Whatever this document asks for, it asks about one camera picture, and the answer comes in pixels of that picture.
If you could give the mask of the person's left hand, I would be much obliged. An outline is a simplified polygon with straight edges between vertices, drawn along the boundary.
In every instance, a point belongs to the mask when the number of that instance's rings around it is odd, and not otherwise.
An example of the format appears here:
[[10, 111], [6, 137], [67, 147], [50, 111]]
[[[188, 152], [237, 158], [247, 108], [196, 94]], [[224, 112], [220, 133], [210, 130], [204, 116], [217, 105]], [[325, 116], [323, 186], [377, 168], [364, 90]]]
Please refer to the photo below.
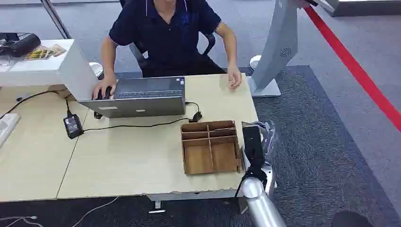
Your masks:
[[237, 89], [242, 83], [242, 74], [236, 64], [229, 64], [227, 68], [229, 88]]

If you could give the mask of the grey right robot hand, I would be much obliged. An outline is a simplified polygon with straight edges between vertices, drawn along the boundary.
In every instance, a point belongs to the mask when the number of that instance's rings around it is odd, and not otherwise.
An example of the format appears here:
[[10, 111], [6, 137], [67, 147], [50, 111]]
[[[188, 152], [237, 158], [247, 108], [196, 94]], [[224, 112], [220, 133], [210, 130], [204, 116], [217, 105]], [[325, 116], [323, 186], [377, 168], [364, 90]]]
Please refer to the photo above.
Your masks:
[[274, 156], [277, 148], [277, 134], [276, 134], [276, 125], [273, 121], [268, 120], [261, 122], [262, 124], [262, 135], [263, 135], [263, 151], [265, 154], [265, 158], [271, 158]]

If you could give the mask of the person's right hand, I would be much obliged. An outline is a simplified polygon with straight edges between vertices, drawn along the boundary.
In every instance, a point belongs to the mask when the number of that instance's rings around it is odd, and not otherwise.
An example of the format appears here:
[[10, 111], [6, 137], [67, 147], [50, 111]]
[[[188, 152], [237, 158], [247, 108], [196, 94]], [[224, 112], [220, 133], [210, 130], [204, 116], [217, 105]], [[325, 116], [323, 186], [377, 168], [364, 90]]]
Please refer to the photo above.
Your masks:
[[94, 87], [93, 100], [109, 99], [114, 95], [117, 85], [117, 78], [114, 74], [105, 75], [103, 80], [99, 81]]

